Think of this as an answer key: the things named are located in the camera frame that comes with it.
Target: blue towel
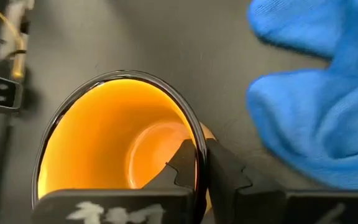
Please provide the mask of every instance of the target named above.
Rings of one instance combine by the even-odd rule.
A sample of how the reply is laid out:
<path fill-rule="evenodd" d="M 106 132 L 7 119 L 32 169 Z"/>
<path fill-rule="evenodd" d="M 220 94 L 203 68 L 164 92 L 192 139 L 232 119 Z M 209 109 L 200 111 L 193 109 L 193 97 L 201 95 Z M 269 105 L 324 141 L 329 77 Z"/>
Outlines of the blue towel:
<path fill-rule="evenodd" d="M 358 189 L 358 13 L 327 70 L 264 76 L 247 105 L 274 154 L 330 186 Z"/>
<path fill-rule="evenodd" d="M 251 28 L 264 40 L 332 57 L 358 0 L 254 0 Z"/>

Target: white marking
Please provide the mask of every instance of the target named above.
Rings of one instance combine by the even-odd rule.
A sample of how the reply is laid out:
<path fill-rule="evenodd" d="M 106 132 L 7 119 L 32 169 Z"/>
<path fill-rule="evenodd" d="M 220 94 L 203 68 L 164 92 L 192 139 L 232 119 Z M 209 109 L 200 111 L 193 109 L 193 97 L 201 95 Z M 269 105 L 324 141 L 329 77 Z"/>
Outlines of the white marking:
<path fill-rule="evenodd" d="M 2 101 L 6 101 L 6 97 L 5 96 L 0 96 L 0 102 Z"/>
<path fill-rule="evenodd" d="M 148 206 L 135 212 L 127 213 L 125 208 L 110 208 L 106 214 L 106 221 L 112 224 L 142 223 L 147 220 L 147 224 L 162 224 L 164 209 L 160 204 Z"/>
<path fill-rule="evenodd" d="M 84 224 L 100 224 L 100 215 L 103 214 L 104 208 L 92 202 L 81 202 L 77 205 L 79 210 L 69 214 L 68 220 L 84 220 Z"/>
<path fill-rule="evenodd" d="M 7 90 L 7 85 L 0 83 L 0 90 Z"/>

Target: cable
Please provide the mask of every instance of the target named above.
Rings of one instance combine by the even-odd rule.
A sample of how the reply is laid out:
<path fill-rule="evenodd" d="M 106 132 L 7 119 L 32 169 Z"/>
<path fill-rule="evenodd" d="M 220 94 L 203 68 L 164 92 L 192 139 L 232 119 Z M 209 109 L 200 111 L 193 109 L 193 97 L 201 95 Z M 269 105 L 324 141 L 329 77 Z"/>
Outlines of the cable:
<path fill-rule="evenodd" d="M 17 29 L 11 24 L 11 22 L 9 22 L 9 20 L 2 13 L 0 13 L 0 19 L 6 23 L 7 27 L 11 30 L 11 32 L 15 36 L 17 50 L 25 50 L 23 39 L 20 33 L 17 31 Z M 20 57 L 18 60 L 15 60 L 13 63 L 12 77 L 14 79 L 22 79 L 24 77 L 22 73 L 22 62 Z"/>

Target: black cup rim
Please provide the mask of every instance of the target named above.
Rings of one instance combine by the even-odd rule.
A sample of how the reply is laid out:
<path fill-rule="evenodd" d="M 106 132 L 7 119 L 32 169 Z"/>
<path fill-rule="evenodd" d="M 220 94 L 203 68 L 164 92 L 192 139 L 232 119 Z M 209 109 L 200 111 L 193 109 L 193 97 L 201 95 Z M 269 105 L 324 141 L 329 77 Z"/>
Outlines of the black cup rim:
<path fill-rule="evenodd" d="M 45 149 L 48 143 L 50 136 L 58 125 L 58 122 L 62 116 L 71 108 L 76 100 L 81 98 L 85 93 L 92 90 L 94 87 L 110 82 L 113 80 L 120 79 L 132 79 L 138 80 L 142 82 L 146 82 L 153 86 L 156 86 L 160 90 L 164 91 L 182 110 L 185 115 L 187 121 L 189 122 L 191 131 L 195 137 L 196 143 L 196 157 L 197 157 L 197 183 L 196 183 L 196 198 L 195 198 L 195 206 L 197 204 L 202 203 L 200 200 L 205 199 L 207 181 L 206 181 L 206 160 L 207 160 L 207 147 L 206 140 L 204 138 L 204 133 L 201 128 L 200 122 L 197 119 L 195 113 L 191 109 L 190 105 L 185 101 L 185 99 L 177 92 L 172 86 L 163 80 L 145 72 L 136 71 L 136 70 L 118 70 L 115 72 L 108 72 L 102 75 L 99 75 L 86 83 L 82 84 L 82 86 L 78 87 L 71 95 L 69 95 L 65 101 L 58 107 L 55 114 L 52 116 L 49 121 L 47 128 L 44 131 L 42 136 L 42 140 L 40 143 L 39 151 L 37 153 L 37 158 L 35 161 L 35 167 L 32 175 L 32 189 L 31 189 L 31 202 L 32 208 L 36 206 L 38 202 L 38 177 L 40 172 L 40 165 L 42 162 L 42 158 L 44 157 Z"/>

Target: dark gray table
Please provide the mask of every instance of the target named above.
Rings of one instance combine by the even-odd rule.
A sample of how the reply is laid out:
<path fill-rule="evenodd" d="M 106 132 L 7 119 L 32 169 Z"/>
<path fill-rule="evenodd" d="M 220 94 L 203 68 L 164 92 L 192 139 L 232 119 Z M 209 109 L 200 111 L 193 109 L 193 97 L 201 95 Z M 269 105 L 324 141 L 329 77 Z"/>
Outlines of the dark gray table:
<path fill-rule="evenodd" d="M 263 149 L 245 94 L 259 75 L 325 63 L 261 44 L 246 21 L 249 2 L 35 1 L 27 66 L 38 105 L 14 121 L 0 223 L 30 223 L 31 175 L 46 124 L 76 87 L 113 70 L 142 70 L 163 78 L 248 164 L 288 187 L 314 187 Z"/>

